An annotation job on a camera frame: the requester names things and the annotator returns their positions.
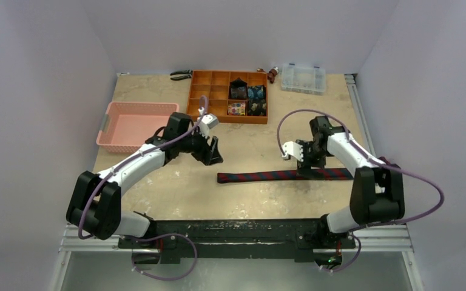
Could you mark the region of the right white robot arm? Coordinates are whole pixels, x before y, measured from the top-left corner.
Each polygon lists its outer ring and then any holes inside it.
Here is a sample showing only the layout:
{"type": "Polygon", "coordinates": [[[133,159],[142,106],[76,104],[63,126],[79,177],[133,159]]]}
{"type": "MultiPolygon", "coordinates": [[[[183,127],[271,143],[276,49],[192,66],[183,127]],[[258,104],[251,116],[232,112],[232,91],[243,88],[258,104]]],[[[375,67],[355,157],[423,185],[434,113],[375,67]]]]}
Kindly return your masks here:
{"type": "Polygon", "coordinates": [[[348,206],[323,216],[317,229],[318,242],[330,247],[341,233],[371,223],[390,222],[405,214],[402,174],[383,168],[376,159],[342,126],[333,126],[326,116],[310,120],[312,140],[297,143],[301,147],[297,173],[308,179],[323,177],[326,157],[337,158],[353,177],[348,206]]]}

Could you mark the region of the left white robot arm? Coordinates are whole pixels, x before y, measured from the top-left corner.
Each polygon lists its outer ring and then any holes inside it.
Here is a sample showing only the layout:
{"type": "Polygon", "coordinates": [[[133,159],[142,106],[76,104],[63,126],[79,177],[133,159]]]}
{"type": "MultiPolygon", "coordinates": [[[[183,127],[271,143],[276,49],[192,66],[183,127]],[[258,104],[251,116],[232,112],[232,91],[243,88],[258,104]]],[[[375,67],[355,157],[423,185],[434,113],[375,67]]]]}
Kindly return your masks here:
{"type": "Polygon", "coordinates": [[[167,124],[126,159],[98,173],[80,174],[67,209],[67,222],[77,226],[80,239],[132,236],[140,247],[151,247],[157,239],[157,232],[150,227],[152,219],[123,212],[122,197],[145,176],[181,153],[191,154],[206,166],[222,163],[218,138],[210,135],[218,123],[215,115],[204,110],[196,122],[185,113],[172,113],[167,124]]]}

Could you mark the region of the orange compartment tray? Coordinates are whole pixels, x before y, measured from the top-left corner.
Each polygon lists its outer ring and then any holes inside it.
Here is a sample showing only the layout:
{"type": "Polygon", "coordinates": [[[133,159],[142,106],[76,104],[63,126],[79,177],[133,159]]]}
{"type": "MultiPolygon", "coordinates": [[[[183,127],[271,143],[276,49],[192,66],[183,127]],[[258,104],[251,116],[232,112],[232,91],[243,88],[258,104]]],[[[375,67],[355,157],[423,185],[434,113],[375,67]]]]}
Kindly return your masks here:
{"type": "Polygon", "coordinates": [[[202,96],[208,98],[207,112],[221,123],[268,123],[266,72],[194,70],[186,109],[194,120],[204,106],[202,96]]]}

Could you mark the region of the red navy striped tie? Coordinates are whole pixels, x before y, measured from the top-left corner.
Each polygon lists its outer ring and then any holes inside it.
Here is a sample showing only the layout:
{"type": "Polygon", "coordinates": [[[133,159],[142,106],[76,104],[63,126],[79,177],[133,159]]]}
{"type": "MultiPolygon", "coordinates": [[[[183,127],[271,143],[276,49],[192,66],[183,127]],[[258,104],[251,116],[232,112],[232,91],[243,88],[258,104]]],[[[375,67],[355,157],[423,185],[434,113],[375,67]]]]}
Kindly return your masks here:
{"type": "Polygon", "coordinates": [[[275,170],[266,172],[250,173],[217,173],[219,184],[238,182],[262,182],[262,181],[349,181],[353,180],[352,174],[346,168],[326,168],[323,169],[325,179],[303,179],[297,176],[297,170],[275,170]]]}

